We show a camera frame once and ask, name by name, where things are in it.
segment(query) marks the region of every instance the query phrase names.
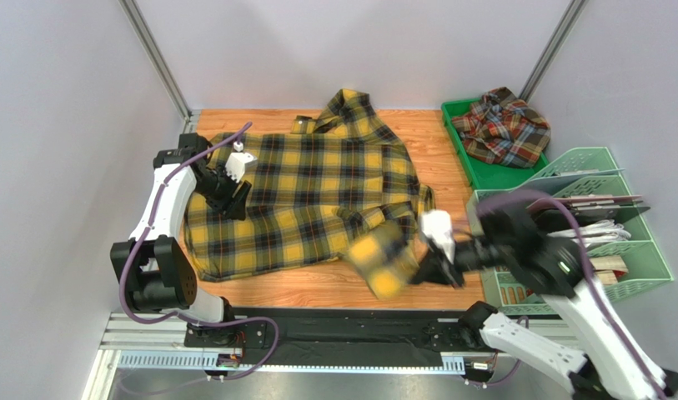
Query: green tray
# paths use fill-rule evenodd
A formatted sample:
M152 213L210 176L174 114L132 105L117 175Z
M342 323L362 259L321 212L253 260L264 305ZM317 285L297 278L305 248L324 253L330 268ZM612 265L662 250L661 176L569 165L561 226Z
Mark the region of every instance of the green tray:
M566 152L551 165L564 166L559 172L583 169L612 169L614 161L605 147L581 147ZM479 220L476 218L477 203L495 194L508 192L509 190L476 190L467 202L467 215L469 216L470 228L473 234L482 232ZM557 193L551 193L554 197L562 198L575 195L589 194L612 194L626 196L630 194L625 179L621 174L611 176L583 177ZM620 255L630 269L618 283L605 288L605 293L611 302L619 302L636 294L651 290L665 283L671 282L671 271L662 257L656 241L652 237L650 229L643 216L637 216L625 222L625 229L632 234L632 239L627 242L614 242L605 246L591 249L590 257L604 257ZM485 290L486 302L499 308L507 315L549 315L555 314L553 309L544 304L535 295L525 300L513 302L511 296L504 296L502 289L507 293L510 289L526 287L520 285L509 272L500 272L494 269L482 272L482 285Z
M442 104L442 118L444 127L447 128L449 138L457 150L462 167L465 169L467 179L473 189L511 189L519 186L535 173L548 165L548 159L541 153L539 161L531 168L511 168L499 164L487 164L470 157L462 146L460 135L452 125L452 118L465 115L470 110L470 104L478 101L478 98L445 102Z

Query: yellow plaid shirt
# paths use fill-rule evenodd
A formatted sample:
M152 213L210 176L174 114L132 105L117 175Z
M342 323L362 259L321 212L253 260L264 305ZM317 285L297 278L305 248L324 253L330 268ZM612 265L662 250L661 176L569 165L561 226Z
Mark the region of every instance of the yellow plaid shirt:
M378 118L368 94L341 90L318 118L297 117L294 134L245 135L258 164L244 221L221 219L194 193L183 226L198 275L219 282L328 260L384 221L406 240L434 207L405 145ZM211 140L217 143L229 133ZM227 159L219 149L208 163Z

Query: plaid shirt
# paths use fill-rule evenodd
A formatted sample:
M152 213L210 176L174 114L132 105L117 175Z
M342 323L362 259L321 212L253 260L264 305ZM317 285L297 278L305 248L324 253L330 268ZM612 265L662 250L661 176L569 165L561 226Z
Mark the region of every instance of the plaid shirt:
M345 259L379 299L395 297L419 270L415 255L395 221L386 221L353 242Z
M377 116L368 94L340 91L317 119L297 117L292 133L246 135L257 167L247 219L220 219L194 193L184 235L204 281L246 278L338 258L354 239L395 220L406 239L434 207L405 145ZM229 134L211 140L217 143ZM228 157L224 147L208 166Z
M467 154L488 164L533 167L550 140L548 122L506 87L485 93L452 124Z

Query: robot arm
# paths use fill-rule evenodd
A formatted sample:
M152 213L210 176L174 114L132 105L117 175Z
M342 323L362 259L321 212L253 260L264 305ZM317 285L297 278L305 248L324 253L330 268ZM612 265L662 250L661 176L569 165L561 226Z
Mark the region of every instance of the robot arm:
M183 223L183 213L193 192L206 198L206 203L221 218L244 219L245 201L251 185L241 182L246 169L257 159L243 152L242 145L235 146L224 165L215 169L207 167L207 158L201 158L181 167L193 156L206 150L208 141L197 133L180 136L178 148L164 150L153 160L154 182L141 221L127 242L112 245L111 259L117 280L121 280L124 264L137 239L155 215L153 228L133 260L126 282L126 301L136 312L181 311L193 319L210 323L223 321L225 302L198 288L195 271L178 244L178 234ZM167 177L176 169L168 182ZM157 201L159 191L163 196ZM142 270L156 261L158 269Z
M447 275L448 282L459 284L464 282L461 277L464 272L500 265L509 267L520 283L533 289L556 310L585 352L562 347L523 329L482 302L460 319L462 335L470 339L466 343L512 354L558 382L574 398L658 398L618 332L597 307L578 261L577 245L539 232L525 208L493 213L480 221L485 231L483 237L456 242L448 213L435 210L421 216L421 237L429 244L428 258L434 259L433 268ZM597 278L595 290L601 298L606 298ZM622 327L612 306L605 303ZM678 390L678 373L657 366L626 328L623 330L656 384L666 395L673 396Z

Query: white wall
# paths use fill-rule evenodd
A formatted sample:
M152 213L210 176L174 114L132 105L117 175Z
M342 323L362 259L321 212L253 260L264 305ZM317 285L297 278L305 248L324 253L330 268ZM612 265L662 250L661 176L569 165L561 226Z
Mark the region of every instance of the white wall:
M80 398L178 114L118 2L0 2L0 398Z
M518 93L568 0L139 0L191 108L379 108Z
M551 158L607 146L627 168L676 281L616 305L645 350L678 371L678 1L589 2L531 103Z

